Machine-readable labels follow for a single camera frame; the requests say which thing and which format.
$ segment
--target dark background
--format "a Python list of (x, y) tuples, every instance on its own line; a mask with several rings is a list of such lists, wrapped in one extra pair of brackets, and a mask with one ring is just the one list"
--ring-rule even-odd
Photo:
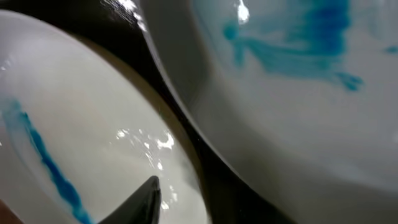
[(177, 115), (197, 150), (213, 224), (290, 223), (238, 179), (203, 142), (167, 89), (135, 19), (128, 13), (116, 12), (109, 5), (111, 1), (114, 0), (0, 0), (0, 8), (36, 17), (96, 42), (152, 85)]

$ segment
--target white bowl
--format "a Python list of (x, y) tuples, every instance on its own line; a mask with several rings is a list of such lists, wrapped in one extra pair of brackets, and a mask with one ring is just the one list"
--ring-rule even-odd
[(298, 223), (396, 223), (395, 0), (141, 1), (174, 97)]
[[(25, 223), (86, 223), (85, 212), (99, 222), (152, 175), (161, 224), (209, 222), (192, 144), (138, 74), (9, 11), (0, 11), (0, 49), (0, 199)], [(60, 196), (56, 171), (81, 208)]]

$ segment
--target glossy white surface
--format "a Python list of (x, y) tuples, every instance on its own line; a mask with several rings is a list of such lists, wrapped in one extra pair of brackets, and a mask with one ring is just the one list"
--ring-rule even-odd
[[(349, 18), (348, 12), (328, 11), (329, 24), (324, 18), (295, 20), (302, 7), (316, 9), (315, 2), (347, 2)], [(298, 223), (398, 221), (396, 1), (153, 0), (140, 7), (152, 54), (180, 106), (256, 192)], [(286, 44), (285, 34), (297, 31), (305, 38), (300, 25), (307, 22), (313, 26), (309, 37), (311, 31), (321, 35), (316, 25), (339, 28), (339, 19), (349, 19), (349, 27), (346, 51), (334, 55), (336, 71), (362, 83), (344, 86), (329, 73), (295, 77), (313, 58), (276, 55), (278, 47), (301, 47), (294, 40)], [(230, 21), (239, 24), (241, 37), (226, 38)], [(256, 52), (259, 42), (265, 47)], [(268, 55), (276, 55), (274, 61), (260, 57), (267, 50), (274, 50)], [(236, 65), (236, 54), (243, 55), (242, 65)]]
[[(20, 102), (95, 222), (152, 175), (162, 191), (160, 224), (210, 222), (193, 146), (138, 74), (13, 12), (0, 11), (0, 49), (1, 98)], [(76, 223), (38, 157), (26, 156), (33, 149), (11, 146), (2, 119), (0, 142), (0, 199), (26, 224)]]

